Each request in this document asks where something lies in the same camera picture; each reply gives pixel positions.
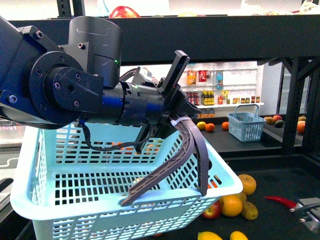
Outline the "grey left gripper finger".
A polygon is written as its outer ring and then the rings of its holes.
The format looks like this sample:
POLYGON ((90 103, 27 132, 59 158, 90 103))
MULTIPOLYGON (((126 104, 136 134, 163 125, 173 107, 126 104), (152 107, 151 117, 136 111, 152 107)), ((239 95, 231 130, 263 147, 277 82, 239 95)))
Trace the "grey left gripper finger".
POLYGON ((181 147, 169 160, 161 164, 128 190, 128 196, 121 201, 121 206, 131 205, 148 190, 180 168, 193 154, 195 145, 192 134, 193 121, 190 118, 179 118, 174 126, 181 135, 181 147))
POLYGON ((194 140, 197 159, 197 183, 201 195, 204 197, 208 190, 208 174, 209 174, 209 154, 201 131, 195 123, 188 117, 186 125, 190 130, 191 136, 194 140))

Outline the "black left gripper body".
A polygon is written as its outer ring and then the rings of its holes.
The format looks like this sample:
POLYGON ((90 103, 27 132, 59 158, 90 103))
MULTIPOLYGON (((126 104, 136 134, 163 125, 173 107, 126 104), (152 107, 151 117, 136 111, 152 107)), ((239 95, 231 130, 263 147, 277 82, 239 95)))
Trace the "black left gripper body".
POLYGON ((164 111, 157 124, 152 126, 151 138, 166 139, 174 132, 171 120, 179 117, 189 117, 192 120, 197 118, 201 110, 194 104, 189 102, 188 95, 181 90, 181 86, 177 83, 169 91, 169 95, 164 101, 164 111))

